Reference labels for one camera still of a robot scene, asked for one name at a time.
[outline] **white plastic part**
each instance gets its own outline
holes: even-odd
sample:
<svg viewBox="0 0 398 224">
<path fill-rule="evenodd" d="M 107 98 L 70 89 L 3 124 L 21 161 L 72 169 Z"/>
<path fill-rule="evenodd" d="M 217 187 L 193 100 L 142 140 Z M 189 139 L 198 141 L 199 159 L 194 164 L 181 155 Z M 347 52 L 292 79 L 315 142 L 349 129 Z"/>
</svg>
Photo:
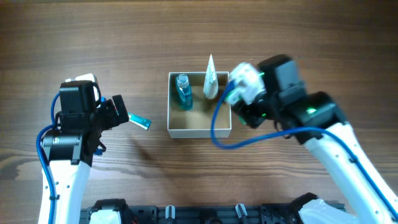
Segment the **white plastic part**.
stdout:
<svg viewBox="0 0 398 224">
<path fill-rule="evenodd" d="M 266 90 L 259 72 L 249 63 L 240 63 L 229 75 L 229 81 L 234 82 L 235 89 L 232 90 L 227 102 L 234 105 L 243 99 L 247 105 L 253 103 L 260 92 Z"/>
<path fill-rule="evenodd" d="M 218 93 L 218 79 L 212 55 L 210 55 L 209 64 L 207 65 L 203 93 L 209 100 L 216 98 Z"/>
<path fill-rule="evenodd" d="M 120 213 L 112 210 L 99 210 L 90 217 L 90 224 L 120 224 Z"/>
<path fill-rule="evenodd" d="M 366 157 L 351 125 L 336 123 L 327 131 L 343 140 L 379 187 L 382 194 L 397 209 L 397 196 L 388 187 L 380 174 Z M 349 161 L 348 153 L 331 137 L 323 134 L 321 139 L 310 139 L 304 146 L 325 166 L 349 204 L 354 208 L 361 223 L 392 223 L 391 214 L 377 193 L 364 178 L 355 163 Z"/>
<path fill-rule="evenodd" d="M 76 77 L 74 80 L 71 78 L 68 78 L 67 80 L 65 80 L 65 82 L 70 82 L 70 81 L 80 81 L 80 80 L 88 80 L 88 81 L 92 81 L 98 84 L 98 80 L 97 77 L 93 74 L 86 74 L 86 75 L 80 75 L 78 77 Z M 100 98 L 100 95 L 98 94 L 98 90 L 97 87 L 93 87 L 94 88 L 94 96 L 95 96 L 95 100 L 97 101 Z"/>
<path fill-rule="evenodd" d="M 358 218 L 355 216 L 338 210 L 322 199 L 312 200 L 306 203 L 300 211 L 300 218 L 305 224 L 357 224 Z"/>
<path fill-rule="evenodd" d="M 165 209 L 165 218 L 166 218 L 166 219 L 168 219 L 168 218 L 175 219 L 175 207 L 174 207 L 173 205 L 168 205 L 168 206 L 166 206 L 166 209 Z"/>
<path fill-rule="evenodd" d="M 60 196 L 56 202 L 54 223 L 79 223 L 81 200 L 90 174 L 89 165 L 84 162 L 80 162 L 78 165 L 71 165 L 70 160 L 51 161 L 49 168 L 56 183 L 56 193 Z M 42 173 L 43 196 L 39 224 L 47 224 L 50 214 L 50 188 L 43 171 Z"/>
<path fill-rule="evenodd" d="M 236 214 L 238 215 L 238 218 L 242 218 L 243 215 L 245 215 L 245 216 L 248 215 L 248 212 L 246 211 L 246 208 L 245 208 L 244 204 L 242 204 L 242 203 L 235 205 L 235 211 L 236 211 Z"/>
</svg>

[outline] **white cardboard box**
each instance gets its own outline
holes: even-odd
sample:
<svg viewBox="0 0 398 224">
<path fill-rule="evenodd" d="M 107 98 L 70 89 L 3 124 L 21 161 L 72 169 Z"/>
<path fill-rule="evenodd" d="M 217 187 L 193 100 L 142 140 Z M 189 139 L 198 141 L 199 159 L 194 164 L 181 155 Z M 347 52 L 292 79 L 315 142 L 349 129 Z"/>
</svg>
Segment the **white cardboard box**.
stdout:
<svg viewBox="0 0 398 224">
<path fill-rule="evenodd" d="M 175 77 L 186 74 L 192 88 L 193 109 L 181 108 Z M 214 100 L 207 100 L 203 94 L 206 72 L 170 72 L 169 96 L 167 97 L 167 131 L 171 138 L 210 138 L 210 125 L 213 113 L 226 84 L 229 72 L 217 72 L 218 95 Z M 215 134 L 218 138 L 228 138 L 232 129 L 231 106 L 222 104 L 218 112 Z"/>
</svg>

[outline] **cable clip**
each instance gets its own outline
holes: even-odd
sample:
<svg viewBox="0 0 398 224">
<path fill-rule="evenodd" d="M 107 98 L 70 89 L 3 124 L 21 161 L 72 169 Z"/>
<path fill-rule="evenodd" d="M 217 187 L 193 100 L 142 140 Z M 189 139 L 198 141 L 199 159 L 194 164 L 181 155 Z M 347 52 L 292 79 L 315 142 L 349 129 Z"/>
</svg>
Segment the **cable clip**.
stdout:
<svg viewBox="0 0 398 224">
<path fill-rule="evenodd" d="M 57 195 L 57 197 L 50 196 L 50 200 L 60 200 L 60 195 Z"/>
<path fill-rule="evenodd" d="M 349 159 L 349 161 L 350 161 L 351 163 L 358 163 L 358 157 L 355 156 L 355 155 L 353 155 L 353 158 L 352 158 L 352 159 Z"/>
<path fill-rule="evenodd" d="M 165 209 L 165 217 L 168 224 L 175 223 L 175 207 L 173 205 L 169 205 Z"/>
<path fill-rule="evenodd" d="M 236 213 L 238 214 L 239 219 L 242 220 L 243 224 L 248 224 L 248 212 L 244 207 L 244 204 L 239 203 L 235 206 Z"/>
</svg>

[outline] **wood grain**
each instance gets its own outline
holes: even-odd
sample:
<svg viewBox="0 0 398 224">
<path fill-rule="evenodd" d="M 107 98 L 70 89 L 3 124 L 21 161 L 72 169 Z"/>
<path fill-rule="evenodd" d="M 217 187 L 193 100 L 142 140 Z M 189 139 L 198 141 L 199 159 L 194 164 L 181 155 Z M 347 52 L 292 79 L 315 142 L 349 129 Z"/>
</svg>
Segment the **wood grain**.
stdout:
<svg viewBox="0 0 398 224">
<path fill-rule="evenodd" d="M 36 223 L 42 175 L 37 133 L 61 82 L 94 73 L 102 94 L 122 94 L 129 112 L 152 120 L 103 134 L 83 206 L 249 205 L 305 192 L 346 203 L 321 164 L 295 140 L 226 152 L 210 140 L 170 139 L 169 72 L 299 61 L 308 90 L 327 91 L 345 111 L 382 176 L 398 190 L 396 2 L 151 1 L 0 5 L 0 223 Z M 233 116 L 226 142 L 269 133 Z"/>
</svg>

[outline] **black mounting rail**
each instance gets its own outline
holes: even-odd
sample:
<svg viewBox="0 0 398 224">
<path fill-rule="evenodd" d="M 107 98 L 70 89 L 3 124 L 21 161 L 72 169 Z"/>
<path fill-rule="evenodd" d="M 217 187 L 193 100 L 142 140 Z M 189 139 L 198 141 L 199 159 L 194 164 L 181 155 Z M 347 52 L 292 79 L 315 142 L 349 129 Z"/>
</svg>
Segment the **black mounting rail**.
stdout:
<svg viewBox="0 0 398 224">
<path fill-rule="evenodd" d="M 331 206 L 345 212 L 344 204 L 331 203 Z M 247 224 L 288 224 L 286 211 L 289 203 L 263 204 L 260 206 L 247 206 Z M 129 206 L 137 218 L 136 224 L 169 224 L 166 219 L 165 207 L 156 206 Z M 226 207 L 175 207 L 174 224 L 201 224 L 200 215 L 204 210 L 215 210 L 217 217 L 223 224 L 244 224 L 238 217 L 235 206 Z M 91 207 L 82 209 L 80 212 L 79 224 L 89 224 Z"/>
</svg>

